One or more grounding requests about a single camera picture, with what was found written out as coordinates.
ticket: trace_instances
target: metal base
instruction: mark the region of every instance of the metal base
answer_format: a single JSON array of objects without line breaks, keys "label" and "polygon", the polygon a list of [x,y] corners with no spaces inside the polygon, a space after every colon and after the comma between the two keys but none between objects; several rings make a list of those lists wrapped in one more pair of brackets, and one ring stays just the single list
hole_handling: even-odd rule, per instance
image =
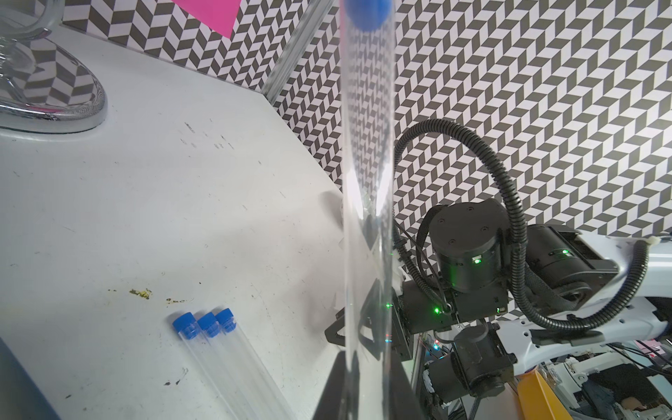
[{"label": "metal base", "polygon": [[105,120],[100,82],[66,50],[45,38],[2,39],[0,127],[40,133],[90,130]]}]

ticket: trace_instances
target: black and white patterned wall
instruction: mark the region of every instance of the black and white patterned wall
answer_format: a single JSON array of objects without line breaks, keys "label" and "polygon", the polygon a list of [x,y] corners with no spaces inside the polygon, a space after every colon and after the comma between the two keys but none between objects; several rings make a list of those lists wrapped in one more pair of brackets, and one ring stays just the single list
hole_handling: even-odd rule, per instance
[{"label": "black and white patterned wall", "polygon": [[242,0],[230,39],[211,30],[171,0],[66,0],[65,3],[65,25],[260,90],[308,0]]},{"label": "black and white patterned wall", "polygon": [[[517,180],[530,222],[602,234],[672,228],[672,7],[659,0],[403,0],[396,13],[396,135],[451,118]],[[339,12],[275,106],[340,183]],[[455,140],[415,141],[396,177],[412,233],[438,203],[497,193]]]}]

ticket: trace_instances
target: stain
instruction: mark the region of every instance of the stain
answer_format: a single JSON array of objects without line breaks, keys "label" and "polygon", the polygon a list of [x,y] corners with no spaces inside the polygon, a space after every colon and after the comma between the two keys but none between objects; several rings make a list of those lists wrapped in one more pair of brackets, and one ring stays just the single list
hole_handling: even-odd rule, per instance
[{"label": "stain", "polygon": [[145,289],[145,290],[131,289],[131,290],[128,291],[128,293],[131,293],[131,294],[140,296],[141,298],[145,298],[145,299],[149,300],[149,296],[151,296],[152,291],[149,290],[149,289]]},{"label": "stain", "polygon": [[189,369],[187,368],[182,368],[182,377],[178,380],[175,381],[175,385],[179,385],[179,381],[183,380],[185,376],[189,373]]}]

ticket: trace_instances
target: white tabletop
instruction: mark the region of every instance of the white tabletop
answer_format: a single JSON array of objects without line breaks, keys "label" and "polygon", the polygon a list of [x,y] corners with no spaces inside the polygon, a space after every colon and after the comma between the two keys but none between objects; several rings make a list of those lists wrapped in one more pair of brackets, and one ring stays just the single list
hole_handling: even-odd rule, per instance
[{"label": "white tabletop", "polygon": [[0,134],[0,338],[64,420],[221,419],[169,322],[228,306],[310,419],[338,351],[323,334],[342,306],[337,187],[262,95],[50,39],[109,114],[38,136],[59,141]]}]

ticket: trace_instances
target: blue cap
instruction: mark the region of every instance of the blue cap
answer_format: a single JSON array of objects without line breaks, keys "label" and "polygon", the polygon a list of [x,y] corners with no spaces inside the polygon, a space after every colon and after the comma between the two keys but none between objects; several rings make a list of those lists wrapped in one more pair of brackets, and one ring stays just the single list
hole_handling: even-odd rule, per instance
[{"label": "blue cap", "polygon": [[217,318],[214,317],[212,312],[208,312],[203,315],[201,319],[198,320],[198,325],[201,327],[201,330],[210,338],[213,338],[215,335],[219,334],[219,324],[217,323]]},{"label": "blue cap", "polygon": [[187,312],[178,319],[173,321],[173,328],[178,333],[183,333],[187,340],[190,340],[198,335],[201,331],[201,328],[198,327],[196,318],[194,318],[191,312]]},{"label": "blue cap", "polygon": [[221,325],[224,331],[227,333],[230,333],[236,329],[236,320],[233,318],[233,312],[231,312],[231,309],[224,309],[222,312],[217,314],[216,318],[219,322],[219,325]]},{"label": "blue cap", "polygon": [[345,12],[357,28],[372,32],[392,12],[392,0],[345,0]]}]

